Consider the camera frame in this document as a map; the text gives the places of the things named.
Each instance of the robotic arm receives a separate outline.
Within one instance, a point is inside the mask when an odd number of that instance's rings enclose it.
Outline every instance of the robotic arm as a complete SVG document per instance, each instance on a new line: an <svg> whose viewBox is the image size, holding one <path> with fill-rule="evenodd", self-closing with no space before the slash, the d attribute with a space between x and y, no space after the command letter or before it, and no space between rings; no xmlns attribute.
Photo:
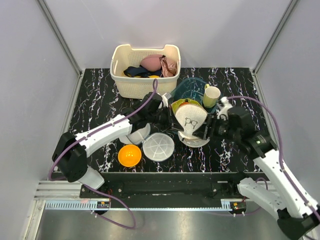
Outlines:
<svg viewBox="0 0 320 240"><path fill-rule="evenodd" d="M98 171L87 165L87 158L107 143L142 129L147 123L160 124L162 131L183 131L183 127L174 117L171 105L168 104L168 99L171 96L167 93L163 96L154 94L144 108L130 116L147 101L150 95L151 92L145 96L140 104L127 108L124 112L97 128L76 135L66 132L61 136L52 156L53 161L68 146L85 137L84 141L75 145L57 164L69 182L79 181L93 189L100 188L105 180ZM305 201L298 195L292 183L282 172L279 163L279 151L270 135L257 131L250 113L243 107L232 106L226 97L218 102L218 107L220 109L219 113L209 113L206 121L193 135L203 140L227 139L234 141L239 149L263 170L279 196L259 186L249 177L242 178L237 182L238 192L268 211L290 239L299 239L319 225L319 220L310 209L310 206L312 206L320 213L318 202L306 192L287 165L283 163L286 173L296 187L305 194L308 203L305 204ZM117 123L118 120L123 118L126 119Z"/></svg>

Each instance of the black marble table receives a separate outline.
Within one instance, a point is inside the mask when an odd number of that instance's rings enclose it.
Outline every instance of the black marble table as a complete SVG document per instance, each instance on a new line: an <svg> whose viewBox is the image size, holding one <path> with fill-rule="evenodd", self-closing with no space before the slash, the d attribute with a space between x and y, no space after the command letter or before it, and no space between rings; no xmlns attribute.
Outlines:
<svg viewBox="0 0 320 240"><path fill-rule="evenodd" d="M249 68L182 68L178 84L186 78L198 77L218 87L224 96L258 98ZM137 99L123 98L110 76L108 68L86 69L69 131L73 134L93 129L115 117ZM244 106L252 115L256 127L268 131L261 107L244 99L233 101ZM88 164L100 172L259 172L260 168L238 147L227 140L212 140L207 145L191 148L179 141L176 134L168 134L175 142L174 154L163 162L153 162L143 156L135 167L123 167L118 162L118 151L124 146L118 139L108 143L88 158Z"/></svg>

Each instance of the yellow bowl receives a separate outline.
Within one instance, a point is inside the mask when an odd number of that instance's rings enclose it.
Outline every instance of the yellow bowl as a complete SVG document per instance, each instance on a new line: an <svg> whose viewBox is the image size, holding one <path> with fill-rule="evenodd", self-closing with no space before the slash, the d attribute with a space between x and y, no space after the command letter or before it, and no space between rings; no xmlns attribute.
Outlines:
<svg viewBox="0 0 320 240"><path fill-rule="evenodd" d="M118 153L119 163L127 168L134 167L141 160L141 150L136 145L125 145Z"/></svg>

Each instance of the clear plastic lid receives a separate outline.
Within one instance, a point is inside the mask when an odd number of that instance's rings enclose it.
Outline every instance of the clear plastic lid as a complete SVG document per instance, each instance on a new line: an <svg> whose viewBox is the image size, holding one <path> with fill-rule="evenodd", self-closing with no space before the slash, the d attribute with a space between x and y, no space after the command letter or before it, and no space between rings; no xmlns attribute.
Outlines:
<svg viewBox="0 0 320 240"><path fill-rule="evenodd" d="M148 159L162 162L174 153L175 142L168 135L156 132L142 143L142 150Z"/></svg>

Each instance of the gray floor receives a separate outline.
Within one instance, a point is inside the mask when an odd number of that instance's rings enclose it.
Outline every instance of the gray floor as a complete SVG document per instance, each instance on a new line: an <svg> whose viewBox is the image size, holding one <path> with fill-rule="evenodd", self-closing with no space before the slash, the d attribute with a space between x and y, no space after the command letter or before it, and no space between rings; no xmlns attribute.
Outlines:
<svg viewBox="0 0 320 240"><path fill-rule="evenodd" d="M249 211L256 205L250 205ZM105 214L131 224L125 211ZM194 211L139 211L137 230L125 230L88 211L45 210L36 240L287 240L263 209L245 217L214 216Z"/></svg>

